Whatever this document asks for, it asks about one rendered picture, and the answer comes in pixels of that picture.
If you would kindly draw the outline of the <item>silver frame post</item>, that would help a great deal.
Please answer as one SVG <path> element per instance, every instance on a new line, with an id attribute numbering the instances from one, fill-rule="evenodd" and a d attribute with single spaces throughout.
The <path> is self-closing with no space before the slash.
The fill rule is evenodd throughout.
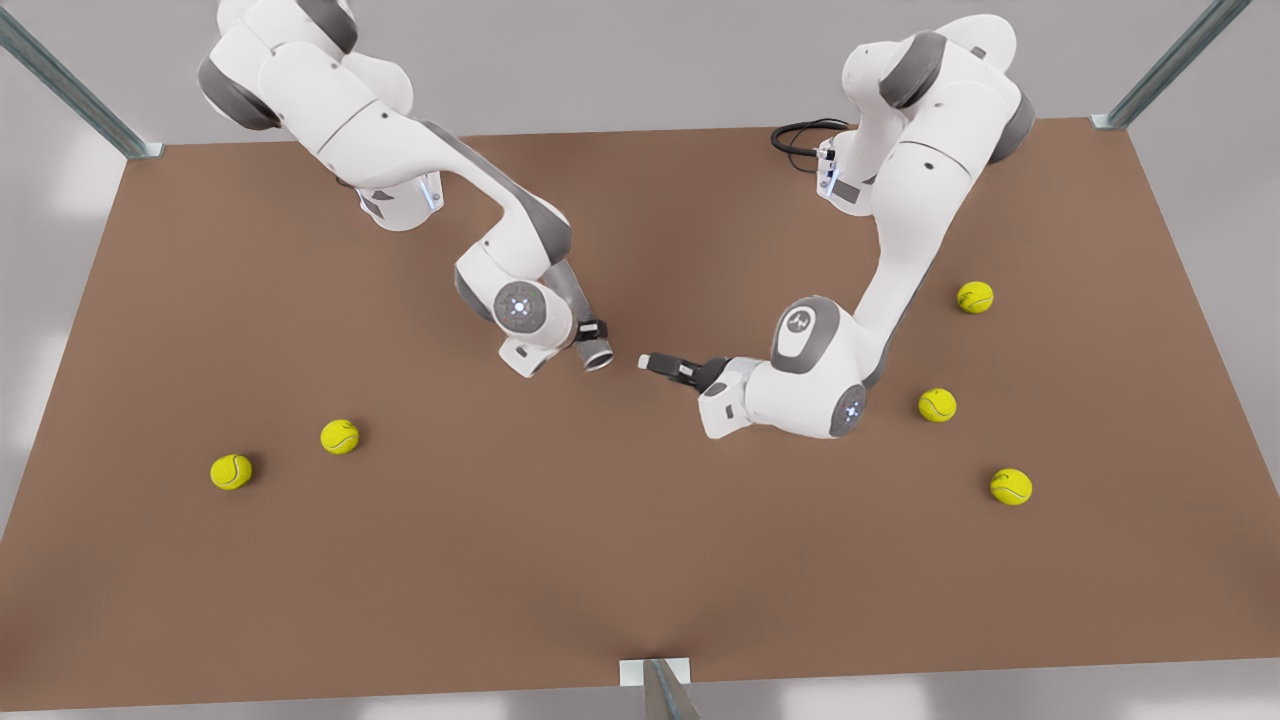
<path id="1" fill-rule="evenodd" d="M 3 6 L 0 6 L 0 47 L 4 47 L 125 159 L 142 160 L 163 155 L 164 143 L 143 141 Z"/>
<path id="2" fill-rule="evenodd" d="M 644 720 L 703 720 L 687 693 L 690 659 L 620 660 L 620 685 L 641 687 Z"/>
<path id="3" fill-rule="evenodd" d="M 1211 0 L 1108 111 L 1089 115 L 1091 126 L 1101 131 L 1128 129 L 1253 1 Z"/>

